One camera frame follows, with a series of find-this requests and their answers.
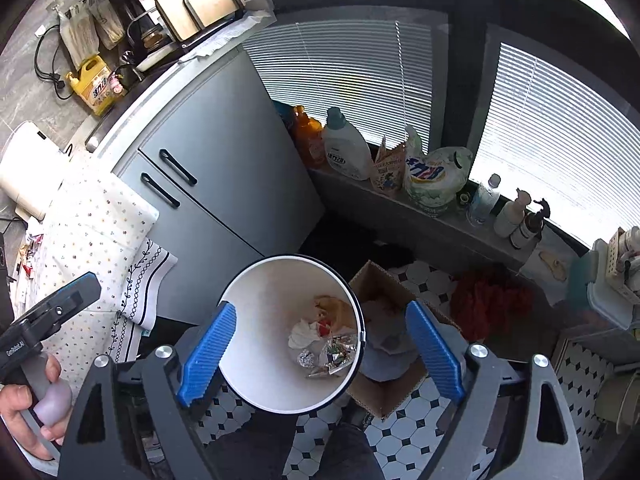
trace metal bolt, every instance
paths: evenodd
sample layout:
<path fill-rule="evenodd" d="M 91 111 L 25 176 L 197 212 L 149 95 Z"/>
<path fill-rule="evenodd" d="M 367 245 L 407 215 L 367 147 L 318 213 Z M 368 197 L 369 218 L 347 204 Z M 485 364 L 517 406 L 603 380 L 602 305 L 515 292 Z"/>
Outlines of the metal bolt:
<path fill-rule="evenodd" d="M 546 368 L 549 366 L 549 359 L 544 357 L 542 354 L 535 354 L 533 356 L 533 362 L 540 368 Z"/>
<path fill-rule="evenodd" d="M 479 344 L 471 345 L 469 351 L 471 352 L 471 355 L 475 355 L 476 357 L 479 357 L 481 359 L 483 357 L 486 357 L 489 353 L 485 346 Z"/>
<path fill-rule="evenodd" d="M 171 357 L 171 354 L 174 352 L 174 349 L 169 345 L 162 345 L 156 348 L 156 356 L 161 359 L 167 359 Z"/>
<path fill-rule="evenodd" d="M 106 355 L 98 355 L 98 357 L 94 359 L 94 365 L 98 368 L 104 368 L 108 363 L 109 357 Z"/>

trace finger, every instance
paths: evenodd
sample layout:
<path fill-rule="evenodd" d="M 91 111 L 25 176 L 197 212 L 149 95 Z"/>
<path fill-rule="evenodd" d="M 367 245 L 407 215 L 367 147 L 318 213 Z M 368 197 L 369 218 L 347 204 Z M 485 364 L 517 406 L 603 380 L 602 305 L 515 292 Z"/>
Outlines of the finger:
<path fill-rule="evenodd" d="M 69 424 L 69 417 L 71 416 L 71 410 L 65 415 L 65 418 L 56 422 L 53 426 L 43 426 L 40 428 L 40 433 L 47 440 L 60 439 L 65 436 L 66 427 Z"/>
<path fill-rule="evenodd" d="M 62 371 L 62 367 L 58 360 L 53 357 L 53 355 L 49 354 L 47 358 L 47 364 L 44 367 L 44 374 L 47 376 L 47 379 L 50 383 L 55 383 L 60 378 L 60 372 Z"/>
<path fill-rule="evenodd" d="M 9 384 L 0 391 L 0 413 L 9 432 L 33 456 L 51 460 L 51 455 L 27 426 L 19 410 L 31 406 L 31 392 L 26 386 Z"/>

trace orange bottle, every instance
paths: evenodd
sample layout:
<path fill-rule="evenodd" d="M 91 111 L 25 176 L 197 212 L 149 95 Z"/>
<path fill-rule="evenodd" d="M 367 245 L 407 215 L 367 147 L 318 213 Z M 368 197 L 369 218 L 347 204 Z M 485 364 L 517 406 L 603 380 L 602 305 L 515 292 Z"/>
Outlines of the orange bottle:
<path fill-rule="evenodd" d="M 296 106 L 294 110 L 296 124 L 293 127 L 293 137 L 300 158 L 306 167 L 319 168 L 326 161 L 322 142 L 322 124 L 309 117 L 305 113 L 305 107 Z"/>

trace red cloth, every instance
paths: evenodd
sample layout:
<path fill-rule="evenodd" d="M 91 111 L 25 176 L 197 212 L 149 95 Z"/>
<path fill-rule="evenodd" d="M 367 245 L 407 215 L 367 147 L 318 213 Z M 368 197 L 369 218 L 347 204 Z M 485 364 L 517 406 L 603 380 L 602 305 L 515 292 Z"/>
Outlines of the red cloth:
<path fill-rule="evenodd" d="M 524 316 L 531 306 L 531 290 L 516 283 L 500 265 L 465 272 L 450 301 L 451 315 L 467 341 L 506 332 L 511 318 Z"/>

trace person's leg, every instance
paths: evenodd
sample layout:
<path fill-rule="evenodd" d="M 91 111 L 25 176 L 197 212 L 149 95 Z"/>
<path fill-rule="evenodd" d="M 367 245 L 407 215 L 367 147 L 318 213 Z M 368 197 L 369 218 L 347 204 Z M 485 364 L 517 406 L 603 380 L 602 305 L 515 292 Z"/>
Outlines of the person's leg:
<path fill-rule="evenodd" d="M 240 430 L 211 442 L 205 455 L 225 480 L 280 480 L 297 420 L 257 410 Z"/>
<path fill-rule="evenodd" d="M 365 434 L 343 422 L 334 430 L 320 460 L 316 480 L 384 480 Z"/>

